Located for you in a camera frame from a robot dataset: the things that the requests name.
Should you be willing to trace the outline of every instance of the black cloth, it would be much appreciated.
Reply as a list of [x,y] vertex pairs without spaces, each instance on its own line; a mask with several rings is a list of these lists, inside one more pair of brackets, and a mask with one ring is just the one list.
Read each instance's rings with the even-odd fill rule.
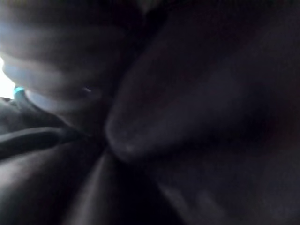
[[300,7],[228,2],[167,9],[103,136],[2,102],[0,224],[299,224]]

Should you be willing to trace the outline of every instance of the bright light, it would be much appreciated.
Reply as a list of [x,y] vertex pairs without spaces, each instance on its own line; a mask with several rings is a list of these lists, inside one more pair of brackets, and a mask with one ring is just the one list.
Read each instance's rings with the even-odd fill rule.
[[0,97],[13,99],[15,84],[5,76],[2,67],[3,60],[0,58]]

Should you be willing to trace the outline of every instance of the dark fabric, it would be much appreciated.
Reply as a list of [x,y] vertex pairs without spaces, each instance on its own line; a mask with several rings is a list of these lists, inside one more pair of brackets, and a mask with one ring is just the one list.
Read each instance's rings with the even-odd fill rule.
[[100,135],[1,103],[0,224],[299,224],[300,7],[236,2],[164,6]]

